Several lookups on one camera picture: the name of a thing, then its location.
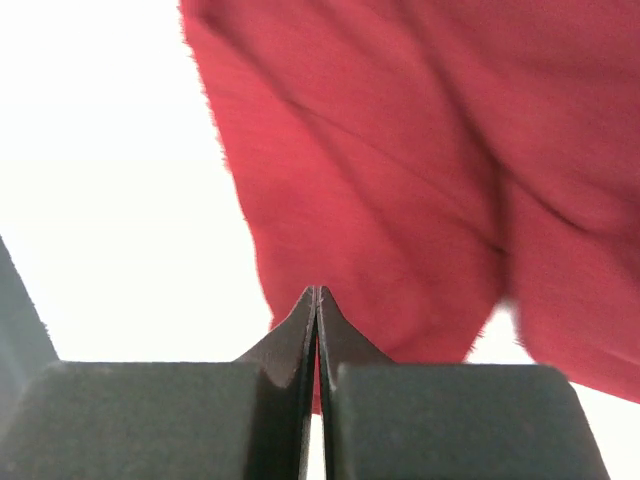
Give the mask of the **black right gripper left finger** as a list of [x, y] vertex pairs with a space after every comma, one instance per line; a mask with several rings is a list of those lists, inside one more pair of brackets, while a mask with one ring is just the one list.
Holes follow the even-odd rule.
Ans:
[[1, 255], [5, 479], [302, 479], [315, 293], [250, 350], [219, 363], [58, 359]]

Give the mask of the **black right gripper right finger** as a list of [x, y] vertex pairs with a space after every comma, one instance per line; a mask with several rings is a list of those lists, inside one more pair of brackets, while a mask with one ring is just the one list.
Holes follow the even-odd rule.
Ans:
[[575, 390], [539, 365], [398, 364], [316, 291], [330, 479], [604, 479]]

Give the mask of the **dark red t shirt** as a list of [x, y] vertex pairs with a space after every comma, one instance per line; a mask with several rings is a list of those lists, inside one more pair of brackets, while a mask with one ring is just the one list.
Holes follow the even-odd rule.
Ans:
[[309, 285], [406, 363], [504, 298], [538, 362], [639, 398], [635, 1], [184, 1], [275, 322]]

